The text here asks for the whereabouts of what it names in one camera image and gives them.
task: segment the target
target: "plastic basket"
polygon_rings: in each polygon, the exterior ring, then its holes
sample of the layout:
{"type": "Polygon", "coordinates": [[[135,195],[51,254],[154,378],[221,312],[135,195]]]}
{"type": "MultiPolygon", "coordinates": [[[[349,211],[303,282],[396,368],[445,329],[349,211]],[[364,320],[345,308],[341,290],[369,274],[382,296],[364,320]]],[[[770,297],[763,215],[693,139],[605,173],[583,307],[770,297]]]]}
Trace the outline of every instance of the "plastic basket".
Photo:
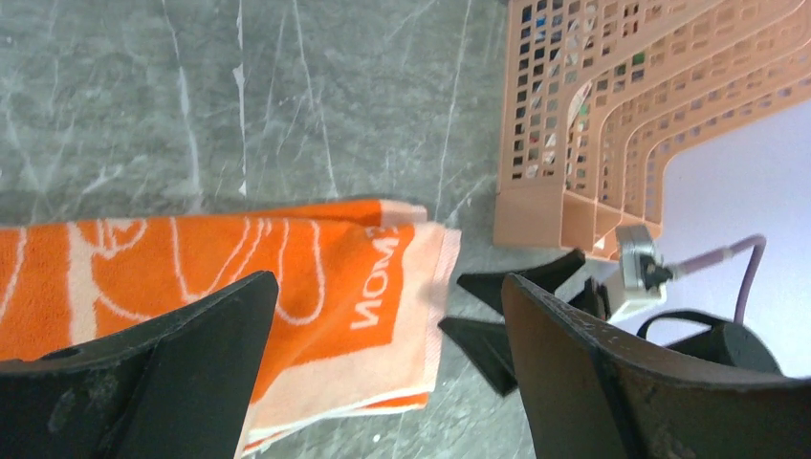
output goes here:
{"type": "Polygon", "coordinates": [[[644,203],[645,220],[661,229],[665,169],[676,154],[809,98],[811,43],[684,103],[669,113],[671,127],[640,144],[639,151],[645,154],[639,155],[633,166],[643,173],[628,174],[635,180],[626,183],[626,200],[644,203]]]}
{"type": "Polygon", "coordinates": [[[584,133],[802,1],[761,3],[512,2],[494,242],[611,252],[600,241],[623,218],[621,198],[609,204],[599,194],[599,142],[584,133]]]}
{"type": "MultiPolygon", "coordinates": [[[[811,2],[805,2],[778,23],[736,42],[617,107],[603,124],[598,140],[602,161],[599,200],[622,210],[620,224],[644,223],[658,236],[661,226],[658,221],[647,218],[641,194],[625,192],[632,183],[649,180],[640,176],[646,170],[626,160],[647,153],[643,146],[640,150],[641,142],[661,138],[671,128],[680,129],[678,121],[682,115],[680,111],[673,113],[674,103],[701,98],[731,79],[747,76],[757,66],[790,55],[809,41],[811,2]]],[[[693,110],[700,111],[704,106],[700,100],[694,104],[693,110]]],[[[613,234],[603,234],[603,241],[604,244],[596,247],[593,253],[599,257],[611,257],[616,251],[613,234]]]]}

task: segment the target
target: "gray marble surface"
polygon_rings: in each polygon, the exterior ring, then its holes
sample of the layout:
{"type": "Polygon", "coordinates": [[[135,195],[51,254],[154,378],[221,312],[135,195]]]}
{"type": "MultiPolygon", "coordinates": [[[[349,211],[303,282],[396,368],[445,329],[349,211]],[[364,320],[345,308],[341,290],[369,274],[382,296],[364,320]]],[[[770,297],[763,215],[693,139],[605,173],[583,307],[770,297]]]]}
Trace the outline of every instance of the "gray marble surface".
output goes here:
{"type": "MultiPolygon", "coordinates": [[[[4,0],[0,223],[371,195],[461,228],[458,273],[549,260],[491,245],[505,12],[496,0],[4,0]]],[[[495,318],[455,287],[449,312],[495,318]]],[[[496,397],[447,342],[426,410],[322,422],[263,457],[532,455],[517,394],[496,397]]]]}

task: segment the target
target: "white line pattern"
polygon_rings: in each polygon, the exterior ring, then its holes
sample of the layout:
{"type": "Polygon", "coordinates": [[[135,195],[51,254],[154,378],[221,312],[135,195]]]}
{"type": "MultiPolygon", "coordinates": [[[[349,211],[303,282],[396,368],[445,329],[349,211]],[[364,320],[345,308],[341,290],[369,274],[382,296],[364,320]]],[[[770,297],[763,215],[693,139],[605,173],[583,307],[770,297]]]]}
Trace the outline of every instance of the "white line pattern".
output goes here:
{"type": "Polygon", "coordinates": [[[20,239],[17,241],[17,258],[14,261],[14,271],[11,272],[11,277],[9,278],[9,285],[6,286],[6,293],[3,295],[3,301],[0,302],[0,319],[6,314],[6,308],[9,306],[9,301],[11,301],[11,297],[14,295],[14,291],[17,287],[17,280],[20,277],[20,270],[23,267],[23,261],[25,261],[25,248],[28,245],[28,231],[26,229],[20,229],[20,239]]]}

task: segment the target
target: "cable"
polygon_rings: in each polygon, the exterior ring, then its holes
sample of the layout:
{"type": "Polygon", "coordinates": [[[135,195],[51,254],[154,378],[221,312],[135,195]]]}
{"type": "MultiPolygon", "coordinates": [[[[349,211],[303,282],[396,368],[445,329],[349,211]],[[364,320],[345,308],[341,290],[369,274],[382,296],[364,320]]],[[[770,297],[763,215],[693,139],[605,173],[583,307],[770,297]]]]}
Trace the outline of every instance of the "cable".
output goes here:
{"type": "Polygon", "coordinates": [[[749,266],[746,267],[746,272],[743,274],[734,312],[735,323],[743,323],[743,314],[746,311],[746,301],[749,299],[749,291],[752,289],[752,283],[755,281],[755,273],[757,272],[757,267],[760,265],[760,259],[763,258],[763,252],[766,250],[766,236],[754,234],[735,242],[729,247],[707,251],[682,261],[681,263],[668,265],[666,268],[673,273],[673,279],[677,280],[685,275],[697,273],[710,266],[722,263],[748,249],[752,249],[752,257],[749,259],[749,266]]]}

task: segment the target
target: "white vein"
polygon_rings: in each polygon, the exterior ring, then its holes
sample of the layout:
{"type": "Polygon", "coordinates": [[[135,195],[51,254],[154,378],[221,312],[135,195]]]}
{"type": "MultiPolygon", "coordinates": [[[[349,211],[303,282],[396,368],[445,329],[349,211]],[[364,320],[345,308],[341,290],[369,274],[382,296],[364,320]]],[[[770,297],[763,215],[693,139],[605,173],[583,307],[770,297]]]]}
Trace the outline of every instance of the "white vein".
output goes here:
{"type": "Polygon", "coordinates": [[[279,25],[279,35],[276,39],[276,51],[274,55],[274,68],[271,70],[271,85],[268,88],[268,101],[265,103],[265,128],[262,130],[263,134],[267,134],[271,125],[271,108],[274,103],[274,82],[276,78],[276,68],[278,67],[278,58],[281,55],[281,40],[284,36],[284,26],[287,23],[287,9],[281,13],[281,25],[279,25]]]}
{"type": "Polygon", "coordinates": [[[399,33],[403,29],[403,27],[405,27],[406,24],[408,24],[408,21],[413,20],[414,23],[416,24],[417,19],[423,14],[425,14],[425,12],[428,11],[428,9],[432,7],[435,3],[436,0],[429,0],[424,5],[417,7],[416,9],[414,9],[414,11],[407,14],[396,26],[394,26],[391,29],[389,33],[387,33],[383,37],[383,42],[388,43],[389,41],[391,41],[391,39],[394,38],[394,35],[399,33]]]}
{"type": "Polygon", "coordinates": [[[242,0],[239,0],[239,10],[236,14],[236,39],[239,42],[240,63],[233,69],[233,79],[239,91],[239,128],[242,133],[242,185],[239,193],[248,197],[248,148],[245,145],[245,58],[242,55],[242,0]]]}
{"type": "Polygon", "coordinates": [[[28,154],[23,148],[22,143],[20,142],[19,135],[17,134],[17,125],[14,123],[14,120],[11,118],[11,109],[6,107],[6,139],[9,140],[11,147],[17,151],[17,154],[23,160],[24,163],[24,170],[26,174],[29,176],[29,180],[31,181],[34,189],[37,193],[37,200],[34,201],[34,207],[38,203],[38,196],[41,195],[42,199],[45,200],[45,206],[48,208],[48,211],[53,213],[54,209],[51,206],[51,202],[48,199],[48,195],[46,194],[47,189],[39,182],[39,178],[36,176],[36,172],[33,169],[33,164],[31,162],[31,156],[28,154]]]}
{"type": "Polygon", "coordinates": [[[178,45],[177,31],[175,31],[172,22],[169,20],[169,12],[166,9],[166,0],[161,0],[164,5],[164,19],[166,25],[172,32],[172,43],[175,47],[175,56],[178,61],[178,88],[180,90],[180,109],[183,114],[183,123],[186,128],[186,135],[188,137],[188,160],[189,160],[189,180],[191,181],[191,191],[198,199],[193,201],[192,209],[190,211],[199,211],[202,204],[203,188],[200,185],[200,151],[197,147],[197,137],[191,129],[191,119],[189,118],[190,105],[188,97],[188,82],[186,81],[186,71],[183,68],[180,60],[180,45],[178,45]]]}
{"type": "Polygon", "coordinates": [[[223,186],[223,172],[226,171],[226,165],[223,164],[223,168],[220,169],[220,175],[217,176],[217,189],[214,191],[214,199],[217,199],[217,196],[220,195],[220,188],[223,186]]]}
{"type": "Polygon", "coordinates": [[[51,88],[51,98],[48,100],[48,112],[54,115],[54,104],[56,101],[56,88],[59,87],[59,58],[54,58],[54,87],[51,88]]]}
{"type": "Polygon", "coordinates": [[[439,206],[442,204],[442,180],[445,177],[445,158],[448,156],[448,140],[450,139],[450,128],[453,125],[453,111],[456,109],[456,93],[459,88],[459,74],[462,73],[462,59],[465,57],[465,48],[468,40],[468,18],[471,16],[471,3],[468,0],[468,7],[465,10],[465,22],[462,25],[462,39],[459,40],[459,52],[456,54],[456,76],[453,78],[453,90],[450,93],[450,106],[448,107],[448,128],[445,131],[445,145],[442,148],[442,155],[439,159],[439,181],[437,183],[436,208],[434,208],[434,218],[439,213],[439,206]]]}
{"type": "MultiPolygon", "coordinates": [[[[284,191],[285,194],[287,194],[287,192],[288,192],[287,174],[285,174],[284,171],[281,170],[281,162],[279,160],[279,155],[281,154],[281,147],[284,146],[284,143],[290,137],[290,133],[293,132],[294,126],[296,126],[296,120],[298,119],[298,113],[301,111],[301,104],[302,103],[304,103],[304,98],[299,98],[298,99],[298,105],[296,106],[296,112],[293,113],[293,120],[290,121],[290,125],[287,126],[287,132],[285,132],[284,136],[282,136],[279,139],[278,145],[276,146],[276,165],[278,166],[279,172],[280,172],[279,177],[281,177],[281,188],[282,188],[282,190],[284,191]]],[[[267,166],[267,164],[268,164],[268,157],[266,155],[265,156],[265,162],[262,164],[262,174],[261,174],[261,177],[259,179],[260,184],[265,180],[265,167],[267,166]]]]}
{"type": "Polygon", "coordinates": [[[59,6],[59,0],[54,0],[51,10],[48,12],[48,40],[54,37],[54,26],[56,25],[56,8],[59,6]]]}
{"type": "Polygon", "coordinates": [[[406,62],[408,61],[408,53],[411,52],[411,42],[414,41],[414,30],[417,28],[417,22],[414,21],[414,25],[411,26],[411,30],[408,32],[408,38],[405,40],[405,50],[403,50],[403,60],[400,61],[400,70],[404,70],[406,68],[406,62]]]}
{"type": "MultiPolygon", "coordinates": [[[[496,19],[498,18],[498,11],[499,11],[500,6],[501,5],[496,5],[496,3],[493,2],[493,11],[494,11],[493,15],[495,16],[496,19]]],[[[484,61],[485,62],[490,61],[490,48],[493,46],[493,31],[494,30],[495,30],[495,21],[491,21],[490,28],[488,29],[488,32],[487,32],[487,46],[485,46],[485,48],[484,48],[484,61]]]]}
{"type": "Polygon", "coordinates": [[[491,177],[487,177],[487,176],[482,177],[481,179],[479,179],[479,181],[476,182],[476,184],[471,188],[471,190],[468,191],[468,194],[466,194],[465,196],[462,197],[462,199],[459,200],[459,203],[456,204],[456,207],[453,208],[453,210],[450,212],[450,215],[448,216],[448,220],[446,220],[447,225],[450,225],[452,227],[457,226],[456,224],[458,223],[459,210],[462,208],[462,205],[464,205],[466,202],[468,202],[469,199],[471,198],[471,196],[473,195],[473,193],[477,189],[479,189],[479,187],[482,186],[482,184],[484,184],[489,179],[491,179],[491,177]]]}
{"type": "Polygon", "coordinates": [[[327,133],[327,123],[324,120],[324,107],[321,104],[321,93],[323,93],[324,89],[321,88],[321,91],[318,93],[318,116],[320,117],[321,121],[321,133],[324,136],[324,149],[327,157],[327,173],[329,174],[330,178],[330,195],[331,198],[337,198],[338,195],[338,186],[335,183],[335,170],[332,166],[332,152],[329,149],[329,134],[327,133]]]}
{"type": "Polygon", "coordinates": [[[112,172],[109,175],[107,175],[107,166],[103,165],[101,167],[101,170],[99,171],[99,176],[91,184],[89,184],[83,190],[81,190],[80,194],[85,195],[98,189],[100,186],[106,184],[107,182],[118,178],[123,171],[124,167],[121,164],[116,164],[113,167],[112,172]]]}
{"type": "Polygon", "coordinates": [[[304,37],[301,34],[301,19],[298,16],[298,0],[293,0],[293,17],[296,20],[296,33],[298,34],[298,52],[301,54],[301,64],[304,66],[304,75],[307,77],[307,94],[310,96],[310,111],[315,111],[313,98],[313,81],[310,78],[310,67],[304,57],[304,37]]]}
{"type": "Polygon", "coordinates": [[[245,76],[242,73],[242,65],[233,69],[233,78],[236,80],[236,87],[239,90],[239,128],[242,134],[242,186],[239,192],[248,197],[248,147],[245,144],[245,76]]]}
{"type": "Polygon", "coordinates": [[[143,195],[143,191],[146,189],[146,183],[149,182],[149,176],[152,174],[151,170],[146,171],[146,175],[143,176],[143,181],[141,185],[135,190],[135,194],[132,195],[132,199],[129,200],[129,206],[133,207],[136,200],[143,195]]]}
{"type": "Polygon", "coordinates": [[[400,423],[397,424],[397,435],[394,436],[394,447],[391,449],[391,459],[397,459],[397,447],[400,445],[400,433],[403,431],[404,414],[400,415],[400,423]]]}

